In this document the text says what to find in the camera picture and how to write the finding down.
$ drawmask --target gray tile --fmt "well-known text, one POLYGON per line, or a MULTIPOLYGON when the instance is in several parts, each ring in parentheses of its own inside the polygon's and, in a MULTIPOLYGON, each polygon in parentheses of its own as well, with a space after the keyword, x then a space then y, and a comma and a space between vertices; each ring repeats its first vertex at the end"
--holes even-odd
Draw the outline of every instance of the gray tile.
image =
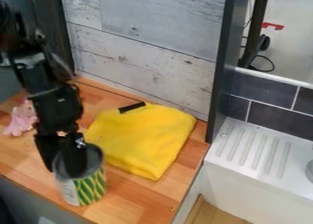
POLYGON ((227 116, 245 121, 249 101, 235 96, 229 96, 227 116))
POLYGON ((313 117, 305 114, 252 102, 248 122, 313 140, 313 117))
POLYGON ((273 105, 291 108, 297 86, 236 72, 232 94, 273 105))
POLYGON ((300 88, 295 104, 295 111, 313 114, 313 90, 300 88))

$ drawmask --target metal can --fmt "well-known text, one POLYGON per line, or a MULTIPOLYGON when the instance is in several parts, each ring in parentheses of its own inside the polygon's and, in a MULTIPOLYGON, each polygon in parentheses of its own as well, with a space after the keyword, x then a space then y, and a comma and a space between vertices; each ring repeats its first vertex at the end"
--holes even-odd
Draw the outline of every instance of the metal can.
POLYGON ((80 177, 70 177, 65 170, 61 154, 53 162, 53 173, 59 192, 73 206, 88 206, 103 197, 106 183, 103 172, 103 152, 93 144, 87 144, 87 169, 80 177))

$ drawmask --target stuffed animal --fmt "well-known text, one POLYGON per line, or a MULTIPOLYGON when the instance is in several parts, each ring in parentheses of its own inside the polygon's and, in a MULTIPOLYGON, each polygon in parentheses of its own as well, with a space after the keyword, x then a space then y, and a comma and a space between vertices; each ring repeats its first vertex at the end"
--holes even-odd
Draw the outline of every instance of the stuffed animal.
POLYGON ((11 123, 5 128, 5 135, 20 136, 33 129, 37 116, 31 101, 24 100, 21 106, 14 107, 11 112, 11 123))

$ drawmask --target yellow cloth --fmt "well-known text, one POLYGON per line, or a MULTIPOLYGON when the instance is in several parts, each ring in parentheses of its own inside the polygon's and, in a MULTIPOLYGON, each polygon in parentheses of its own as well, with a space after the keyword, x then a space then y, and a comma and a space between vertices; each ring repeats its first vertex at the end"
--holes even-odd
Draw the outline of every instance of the yellow cloth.
POLYGON ((119 113, 101 112, 85 133, 109 165, 158 180, 175 160, 196 119, 174 108, 146 103, 119 113))

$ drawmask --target folded towel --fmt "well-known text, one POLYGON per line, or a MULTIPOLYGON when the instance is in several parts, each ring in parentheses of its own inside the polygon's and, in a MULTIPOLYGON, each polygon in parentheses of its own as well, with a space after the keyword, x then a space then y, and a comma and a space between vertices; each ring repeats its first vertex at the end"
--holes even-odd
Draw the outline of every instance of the folded towel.
POLYGON ((130 173, 158 180, 175 160, 193 129, 191 115, 157 104, 122 112, 101 112, 85 133, 105 160, 130 173))

